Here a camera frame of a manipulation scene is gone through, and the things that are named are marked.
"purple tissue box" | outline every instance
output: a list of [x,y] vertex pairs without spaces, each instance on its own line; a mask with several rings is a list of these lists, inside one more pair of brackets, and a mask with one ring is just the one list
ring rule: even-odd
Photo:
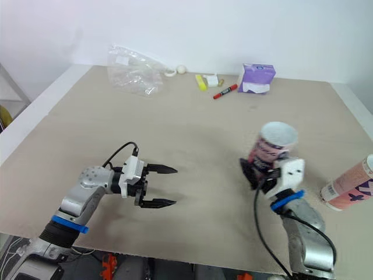
[[273,65],[243,64],[238,92],[266,93],[275,74]]

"blue ring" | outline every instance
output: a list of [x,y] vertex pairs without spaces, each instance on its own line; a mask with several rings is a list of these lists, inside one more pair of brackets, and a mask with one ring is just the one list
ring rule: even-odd
[[67,226],[68,228],[75,229],[80,231],[81,233],[87,233],[89,228],[86,226],[78,225],[77,223],[70,222],[69,220],[65,220],[59,216],[54,215],[52,217],[52,221],[59,223],[63,226]]
[[271,205],[270,208],[272,209],[272,211],[275,211],[277,208],[280,208],[280,207],[288,204],[292,200],[297,200],[299,198],[302,198],[304,196],[304,194],[305,194],[305,191],[300,190],[299,192],[296,192],[295,194],[292,194],[291,196],[286,197],[283,200],[280,200],[280,201],[276,202],[275,204]]

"clear plastic bag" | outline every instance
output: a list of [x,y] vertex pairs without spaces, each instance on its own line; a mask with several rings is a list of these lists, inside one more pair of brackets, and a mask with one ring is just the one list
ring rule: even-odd
[[163,87],[161,73],[166,67],[138,52],[112,45],[108,51],[107,69],[113,87],[150,95]]

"beige table surface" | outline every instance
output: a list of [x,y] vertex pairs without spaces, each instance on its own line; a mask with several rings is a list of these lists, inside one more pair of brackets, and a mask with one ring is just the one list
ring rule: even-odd
[[[224,88],[235,76],[222,76]],[[95,66],[62,98],[0,168],[0,231],[36,237],[87,166],[101,165],[127,141],[140,158],[178,169],[149,176],[148,199],[177,200],[140,209],[133,198],[106,195],[77,246],[243,270],[281,270],[254,227],[254,192],[238,159],[261,126],[284,121],[299,132],[293,154],[305,159],[306,199],[324,217],[339,258],[338,279],[371,279],[373,201],[335,212],[318,190],[373,152],[373,143],[325,82],[275,79],[267,95],[220,88],[201,92],[193,74],[165,78],[163,92],[142,97],[114,90]],[[116,165],[130,155],[125,150]],[[260,199],[265,238],[288,265],[287,235]]]

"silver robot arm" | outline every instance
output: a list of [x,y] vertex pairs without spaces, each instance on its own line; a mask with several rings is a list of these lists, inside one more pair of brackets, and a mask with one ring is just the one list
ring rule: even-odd
[[[296,280],[335,279],[336,254],[331,244],[321,235],[325,223],[318,211],[305,199],[304,191],[295,192],[303,181],[304,160],[288,158],[275,161],[273,170],[257,180],[258,173],[245,159],[241,167],[252,188],[259,184],[265,197],[272,201],[271,209],[282,218],[288,235],[290,267]],[[300,219],[315,227],[321,233],[300,223]]]
[[21,256],[6,280],[61,279],[63,269],[59,266],[71,254],[71,247],[80,233],[87,233],[86,223],[92,217],[104,194],[121,194],[135,197],[135,205],[142,208],[162,208],[176,203],[167,199],[145,201],[149,172],[162,174],[177,170],[161,164],[148,164],[137,156],[130,156],[123,167],[108,170],[101,166],[84,170],[75,186],[63,198],[59,209],[46,225],[42,234],[30,244],[18,248]]

